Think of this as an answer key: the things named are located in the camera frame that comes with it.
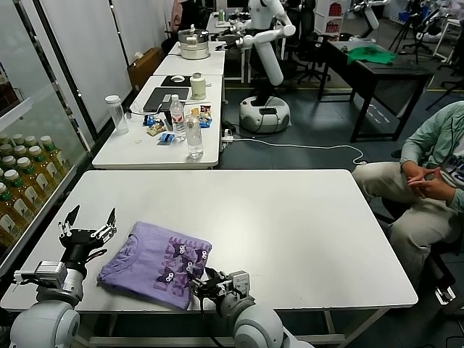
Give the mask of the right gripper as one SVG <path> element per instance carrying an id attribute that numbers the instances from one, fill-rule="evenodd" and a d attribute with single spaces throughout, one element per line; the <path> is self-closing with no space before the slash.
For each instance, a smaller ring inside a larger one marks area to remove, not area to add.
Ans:
<path id="1" fill-rule="evenodd" d="M 204 269 L 209 280 L 203 281 L 200 278 L 192 278 L 189 281 L 189 286 L 192 291 L 200 291 L 202 298 L 219 298 L 224 297 L 231 292 L 233 281 L 228 278 L 223 278 L 221 271 L 216 271 L 214 268 L 206 267 Z"/>

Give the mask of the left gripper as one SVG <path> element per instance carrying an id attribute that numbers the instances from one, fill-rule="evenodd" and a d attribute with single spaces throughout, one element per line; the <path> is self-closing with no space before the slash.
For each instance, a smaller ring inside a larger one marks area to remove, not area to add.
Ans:
<path id="1" fill-rule="evenodd" d="M 84 269 L 93 259 L 102 256 L 107 250 L 103 247 L 117 232 L 115 208 L 107 222 L 98 230 L 72 229 L 80 205 L 71 210 L 63 222 L 59 222 L 59 241 L 65 248 L 61 262 L 67 269 Z"/>

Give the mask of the seated person right hand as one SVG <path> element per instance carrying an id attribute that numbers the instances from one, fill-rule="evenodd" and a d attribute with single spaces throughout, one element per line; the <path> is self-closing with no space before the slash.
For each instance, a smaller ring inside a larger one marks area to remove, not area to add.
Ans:
<path id="1" fill-rule="evenodd" d="M 406 172 L 407 184 L 409 187 L 413 187 L 416 183 L 424 182 L 428 175 L 434 175 L 434 170 L 429 170 L 423 167 L 415 167 L 412 170 Z"/>

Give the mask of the seated person left hand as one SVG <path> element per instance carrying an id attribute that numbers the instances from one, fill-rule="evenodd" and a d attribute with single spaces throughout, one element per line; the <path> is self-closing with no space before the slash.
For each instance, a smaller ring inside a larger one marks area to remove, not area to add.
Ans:
<path id="1" fill-rule="evenodd" d="M 432 172 L 433 178 L 431 180 L 423 179 L 412 183 L 412 186 L 419 188 L 421 193 L 430 199 L 441 201 L 451 201 L 456 193 L 456 188 L 451 187 L 442 180 L 441 170 L 435 168 Z"/>

